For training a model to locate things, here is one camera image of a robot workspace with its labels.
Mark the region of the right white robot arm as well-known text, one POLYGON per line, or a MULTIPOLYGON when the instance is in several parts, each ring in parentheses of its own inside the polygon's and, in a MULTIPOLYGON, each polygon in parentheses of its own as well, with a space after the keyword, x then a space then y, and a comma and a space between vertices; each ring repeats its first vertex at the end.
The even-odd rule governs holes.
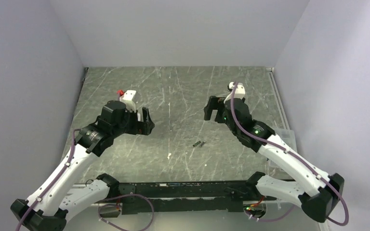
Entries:
POLYGON ((246 181, 249 198, 278 198, 300 207, 319 223, 329 220, 340 226, 348 224, 348 206, 342 197, 344 178, 340 174, 329 174, 305 160, 266 123, 254 120, 244 99, 210 96, 204 120, 209 121, 214 110, 215 122, 226 124, 243 146, 271 160, 293 178, 289 182, 255 172, 246 181))

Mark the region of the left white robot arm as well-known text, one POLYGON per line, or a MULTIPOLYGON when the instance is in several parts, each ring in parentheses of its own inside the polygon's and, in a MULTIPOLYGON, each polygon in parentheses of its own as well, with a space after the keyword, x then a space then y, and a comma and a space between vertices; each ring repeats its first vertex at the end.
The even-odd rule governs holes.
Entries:
POLYGON ((18 219, 16 230, 62 231, 78 213, 99 201, 133 197, 108 174, 99 175, 81 191, 69 194, 78 177, 123 134, 149 135, 154 128, 148 108, 129 110, 128 103, 109 101, 93 123, 72 133, 68 154, 27 199, 16 199, 10 209, 18 219))

